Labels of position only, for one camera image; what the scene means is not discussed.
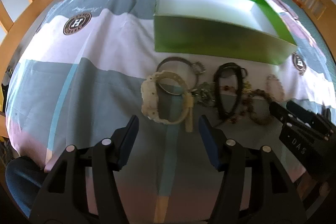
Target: silver bolt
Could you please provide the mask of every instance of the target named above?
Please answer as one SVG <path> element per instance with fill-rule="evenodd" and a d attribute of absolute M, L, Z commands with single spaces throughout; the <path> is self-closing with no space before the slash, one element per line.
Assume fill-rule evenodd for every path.
<path fill-rule="evenodd" d="M 232 139 L 228 139 L 228 140 L 226 140 L 226 144 L 228 146 L 235 146 L 236 145 L 236 141 L 232 140 Z"/>
<path fill-rule="evenodd" d="M 272 149 L 268 145 L 264 145 L 262 147 L 262 150 L 266 153 L 270 153 L 272 151 Z"/>
<path fill-rule="evenodd" d="M 102 144 L 102 145 L 110 145 L 111 143 L 112 143 L 112 140 L 109 139 L 109 138 L 103 139 L 103 140 L 101 141 L 101 144 Z"/>
<path fill-rule="evenodd" d="M 68 145 L 67 148 L 65 149 L 67 152 L 72 152 L 74 151 L 75 146 L 74 145 Z"/>

